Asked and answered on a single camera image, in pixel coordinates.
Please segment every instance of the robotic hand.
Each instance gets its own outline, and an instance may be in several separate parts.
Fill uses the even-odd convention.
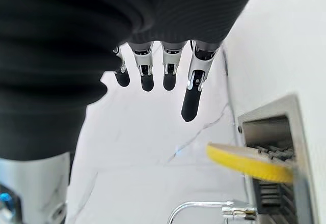
[[[128,42],[149,92],[152,43],[161,41],[170,91],[193,40],[181,111],[191,121],[220,43],[247,1],[1,0],[0,224],[65,222],[86,107],[106,93],[105,71],[130,83],[119,45]]]
[[[215,55],[219,49],[219,44],[207,43],[202,41],[191,41],[193,55],[188,72],[188,83],[185,92],[185,97],[182,106],[182,117],[186,122],[192,121],[198,111],[203,83],[208,78],[208,73]],[[128,43],[132,49],[135,57],[137,67],[141,75],[141,83],[144,91],[150,92],[154,88],[153,79],[153,58],[152,58],[152,44],[147,43]],[[186,42],[168,43],[161,42],[163,48],[163,66],[164,66],[164,79],[163,86],[167,91],[171,91],[175,87],[177,69],[180,64],[182,50]],[[122,66],[121,71],[126,70],[125,61],[120,53],[120,48],[115,53],[121,58]],[[121,76],[117,76],[117,82],[125,87],[129,84],[129,76],[126,72],[125,80],[128,82],[121,83]]]

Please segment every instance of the metal frame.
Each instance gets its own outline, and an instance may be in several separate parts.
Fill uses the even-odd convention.
[[[20,219],[0,211],[0,223],[62,223],[67,211],[69,171],[69,153],[29,161],[0,158],[0,190],[4,186],[21,199],[20,206],[11,211],[18,209]]]
[[[244,144],[246,144],[246,132],[243,126],[245,122],[258,121],[280,116],[286,116],[289,121],[291,138],[296,153],[297,170],[295,172],[294,186],[297,187],[295,187],[296,190],[294,191],[294,194],[296,200],[299,200],[296,201],[296,207],[300,210],[301,214],[305,212],[305,210],[311,209],[313,223],[319,224],[313,178],[311,175],[310,161],[307,153],[308,148],[305,141],[300,106],[297,97],[295,95],[287,95],[279,100],[240,116],[238,121],[239,126],[241,126],[243,129],[242,141]],[[246,177],[246,185],[248,187],[248,191],[251,192],[251,194],[249,194],[249,202],[250,204],[256,205],[253,198],[254,192],[251,178]],[[305,189],[307,189],[307,195],[303,194]],[[310,218],[306,218],[306,220],[300,219],[299,223],[310,224]],[[270,222],[265,222],[264,217],[261,216],[261,221],[259,223],[265,224]]]

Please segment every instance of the black sleeve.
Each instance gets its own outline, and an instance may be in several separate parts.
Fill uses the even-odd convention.
[[[153,23],[154,0],[0,0],[0,158],[74,152],[106,93],[111,50]]]

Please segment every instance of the white wall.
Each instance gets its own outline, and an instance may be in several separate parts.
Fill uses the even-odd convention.
[[[225,48],[236,116],[298,95],[326,223],[326,0],[250,0]]]

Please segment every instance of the vent grille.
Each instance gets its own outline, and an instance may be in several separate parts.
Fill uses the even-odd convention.
[[[282,161],[294,160],[292,147],[276,147],[273,143],[251,145],[261,154]],[[253,179],[257,209],[259,214],[268,216],[271,224],[297,224],[293,185],[279,184]]]

